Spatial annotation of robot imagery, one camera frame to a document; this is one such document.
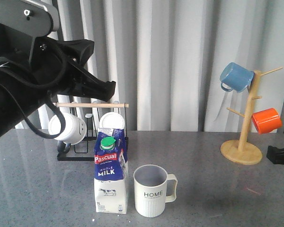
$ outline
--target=orange mug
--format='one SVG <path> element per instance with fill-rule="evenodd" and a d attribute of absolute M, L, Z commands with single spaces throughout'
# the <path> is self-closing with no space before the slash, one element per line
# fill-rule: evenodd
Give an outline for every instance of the orange mug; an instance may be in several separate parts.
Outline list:
<path fill-rule="evenodd" d="M 282 127 L 280 116 L 274 108 L 253 113 L 251 119 L 259 134 L 269 133 Z"/>

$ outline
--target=curtain fold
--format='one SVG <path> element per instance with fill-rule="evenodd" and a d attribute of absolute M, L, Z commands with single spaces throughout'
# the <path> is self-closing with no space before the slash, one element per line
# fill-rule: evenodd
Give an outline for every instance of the curtain fold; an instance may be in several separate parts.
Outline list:
<path fill-rule="evenodd" d="M 61 20 L 50 37 L 95 41 L 86 68 L 116 81 L 110 102 L 130 104 L 129 130 L 240 131 L 242 118 L 226 108 L 244 113 L 248 92 L 220 88 L 232 61 L 249 70 L 283 67 L 261 79 L 255 111 L 273 107 L 284 122 L 284 0 L 43 1 Z M 58 96 L 72 99 L 99 102 Z M 81 118 L 90 111 L 77 108 Z M 31 116 L 43 129 L 51 117 L 45 106 Z"/>

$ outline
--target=blue mug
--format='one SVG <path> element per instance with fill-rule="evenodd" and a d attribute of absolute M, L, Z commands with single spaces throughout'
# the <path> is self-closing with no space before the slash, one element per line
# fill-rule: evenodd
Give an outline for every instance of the blue mug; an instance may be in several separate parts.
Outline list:
<path fill-rule="evenodd" d="M 253 71 L 249 71 L 234 62 L 229 63 L 220 75 L 221 88 L 227 92 L 231 92 L 233 89 L 238 93 L 242 92 L 251 84 L 253 77 Z"/>

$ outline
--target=wooden stand base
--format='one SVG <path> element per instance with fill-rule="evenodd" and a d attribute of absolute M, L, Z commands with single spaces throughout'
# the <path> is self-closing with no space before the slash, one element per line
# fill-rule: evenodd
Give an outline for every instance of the wooden stand base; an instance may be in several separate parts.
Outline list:
<path fill-rule="evenodd" d="M 243 165 L 255 165 L 262 159 L 262 152 L 251 143 L 245 143 L 243 152 L 238 151 L 239 140 L 229 140 L 224 142 L 221 153 L 230 161 Z"/>

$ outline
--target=green bottle cap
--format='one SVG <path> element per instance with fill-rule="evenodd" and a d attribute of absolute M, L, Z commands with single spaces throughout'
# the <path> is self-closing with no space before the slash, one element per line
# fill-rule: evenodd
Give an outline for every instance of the green bottle cap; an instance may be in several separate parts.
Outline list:
<path fill-rule="evenodd" d="M 115 139 L 114 137 L 105 137 L 101 140 L 101 149 L 103 150 L 111 150 L 115 146 Z"/>

